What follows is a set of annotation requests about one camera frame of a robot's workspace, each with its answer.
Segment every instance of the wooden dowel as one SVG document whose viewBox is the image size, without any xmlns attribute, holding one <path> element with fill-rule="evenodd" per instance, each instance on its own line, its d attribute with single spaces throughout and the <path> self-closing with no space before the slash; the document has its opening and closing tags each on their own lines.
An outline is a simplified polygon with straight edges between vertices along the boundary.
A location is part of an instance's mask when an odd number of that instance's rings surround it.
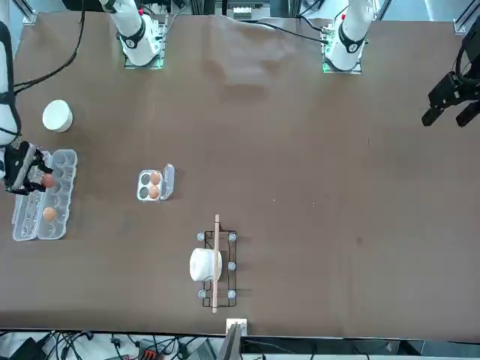
<svg viewBox="0 0 480 360">
<path fill-rule="evenodd" d="M 211 306 L 211 312 L 217 313 L 218 307 L 218 236 L 220 232 L 220 215 L 215 215 L 215 235 L 213 246 L 213 304 Z"/>
</svg>

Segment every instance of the plastic container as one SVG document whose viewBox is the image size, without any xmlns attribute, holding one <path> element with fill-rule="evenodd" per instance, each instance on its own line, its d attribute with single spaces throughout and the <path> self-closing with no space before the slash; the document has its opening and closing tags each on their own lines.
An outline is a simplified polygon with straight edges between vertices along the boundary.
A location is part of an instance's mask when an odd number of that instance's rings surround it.
<svg viewBox="0 0 480 360">
<path fill-rule="evenodd" d="M 45 128 L 57 133 L 66 131 L 74 120 L 70 107 L 63 100 L 54 100 L 43 111 L 42 121 Z"/>
<path fill-rule="evenodd" d="M 47 188 L 44 193 L 35 191 L 28 196 L 16 196 L 12 236 L 13 240 L 18 242 L 35 238 L 56 240 L 67 231 L 71 196 L 77 174 L 77 153 L 74 150 L 62 149 L 52 155 L 44 151 L 43 155 L 45 164 L 53 169 L 55 185 Z M 42 174 L 39 169 L 33 168 L 28 176 L 32 181 L 40 182 Z M 55 220 L 44 220 L 43 211 L 46 207 L 56 210 Z"/>
<path fill-rule="evenodd" d="M 160 176 L 160 183 L 152 183 L 152 174 L 157 173 Z M 142 170 L 138 175 L 138 185 L 136 187 L 136 198 L 140 201 L 161 201 L 167 200 L 173 193 L 175 181 L 175 167 L 168 163 L 163 169 L 163 174 L 159 170 Z M 158 186 L 158 196 L 151 196 L 151 189 Z"/>
</svg>

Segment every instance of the egg carton cup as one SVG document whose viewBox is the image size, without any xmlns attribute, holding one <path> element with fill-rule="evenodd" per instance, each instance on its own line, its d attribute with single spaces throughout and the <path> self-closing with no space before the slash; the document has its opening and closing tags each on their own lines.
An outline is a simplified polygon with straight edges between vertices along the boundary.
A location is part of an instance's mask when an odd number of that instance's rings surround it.
<svg viewBox="0 0 480 360">
<path fill-rule="evenodd" d="M 44 193 L 35 191 L 28 196 L 17 195 L 13 211 L 13 240 L 23 242 L 38 238 L 40 240 L 56 240 L 65 235 L 74 190 L 74 179 L 77 174 L 77 153 L 70 149 L 60 149 L 50 154 L 43 151 L 45 164 L 53 169 L 55 184 Z M 40 182 L 44 173 L 37 167 L 32 168 L 28 177 Z M 56 210 L 53 221 L 44 220 L 43 210 L 51 207 Z"/>
<path fill-rule="evenodd" d="M 152 173 L 157 173 L 160 176 L 160 184 L 153 185 L 151 176 Z M 173 185 L 175 182 L 175 167 L 168 163 L 160 170 L 142 170 L 138 175 L 138 186 L 136 188 L 136 198 L 140 201 L 164 201 L 169 199 L 173 193 Z M 150 187 L 158 186 L 159 195 L 156 198 L 150 197 Z"/>
</svg>

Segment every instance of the paper towel roll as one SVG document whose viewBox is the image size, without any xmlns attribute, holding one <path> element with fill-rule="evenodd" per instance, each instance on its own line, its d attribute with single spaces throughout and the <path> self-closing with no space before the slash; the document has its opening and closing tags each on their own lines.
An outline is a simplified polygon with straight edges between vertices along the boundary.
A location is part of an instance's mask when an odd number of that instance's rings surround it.
<svg viewBox="0 0 480 360">
<path fill-rule="evenodd" d="M 218 252 L 218 279 L 222 272 L 222 255 Z M 190 257 L 190 276 L 193 281 L 213 279 L 213 250 L 197 248 Z"/>
</svg>

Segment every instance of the brown egg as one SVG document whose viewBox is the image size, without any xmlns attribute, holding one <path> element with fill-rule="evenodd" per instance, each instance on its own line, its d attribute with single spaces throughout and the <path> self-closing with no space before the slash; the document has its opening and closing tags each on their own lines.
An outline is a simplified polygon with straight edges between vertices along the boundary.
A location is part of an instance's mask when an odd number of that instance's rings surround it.
<svg viewBox="0 0 480 360">
<path fill-rule="evenodd" d="M 46 221 L 54 221 L 57 216 L 57 211 L 54 208 L 45 208 L 43 210 L 43 218 Z"/>
<path fill-rule="evenodd" d="M 55 185 L 55 179 L 52 174 L 44 174 L 41 183 L 45 188 L 51 188 Z"/>
<path fill-rule="evenodd" d="M 150 175 L 150 181 L 153 185 L 160 184 L 160 174 L 156 171 L 152 172 Z"/>
<path fill-rule="evenodd" d="M 148 195 L 150 195 L 152 199 L 157 199 L 160 195 L 160 189 L 158 186 L 151 186 Z"/>
</svg>

